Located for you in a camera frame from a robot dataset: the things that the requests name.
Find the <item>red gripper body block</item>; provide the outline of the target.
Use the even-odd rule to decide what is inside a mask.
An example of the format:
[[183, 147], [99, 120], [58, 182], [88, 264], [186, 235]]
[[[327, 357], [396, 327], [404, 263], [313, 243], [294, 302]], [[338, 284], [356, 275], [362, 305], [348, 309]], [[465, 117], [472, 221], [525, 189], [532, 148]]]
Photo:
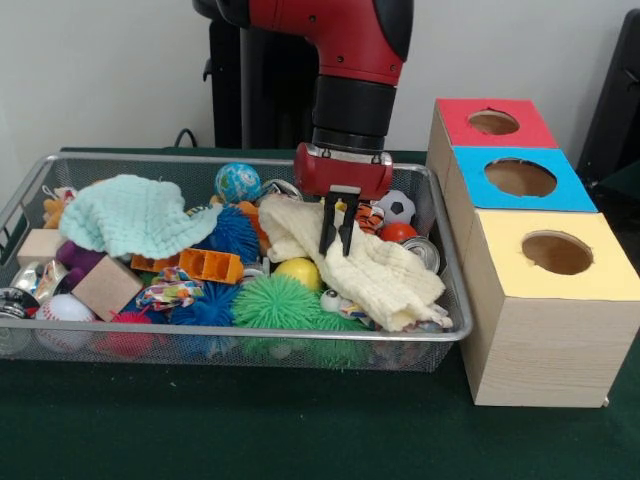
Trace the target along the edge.
[[379, 200], [390, 189], [392, 176], [393, 160], [388, 152], [356, 154], [312, 143], [300, 143], [296, 149], [295, 183], [308, 195], [337, 191]]

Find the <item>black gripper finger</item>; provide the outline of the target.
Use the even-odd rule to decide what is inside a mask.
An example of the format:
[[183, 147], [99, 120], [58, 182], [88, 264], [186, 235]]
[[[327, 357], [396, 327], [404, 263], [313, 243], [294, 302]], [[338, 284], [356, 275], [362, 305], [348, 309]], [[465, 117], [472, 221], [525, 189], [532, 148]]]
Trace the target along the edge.
[[336, 204], [341, 199], [338, 192], [329, 192], [324, 198], [323, 223], [319, 242], [319, 253], [325, 255], [335, 240]]
[[348, 256], [351, 248], [354, 222], [356, 221], [359, 207], [359, 195], [356, 193], [344, 194], [342, 201], [346, 204], [346, 210], [343, 223], [339, 227], [339, 234], [343, 244], [343, 255]]

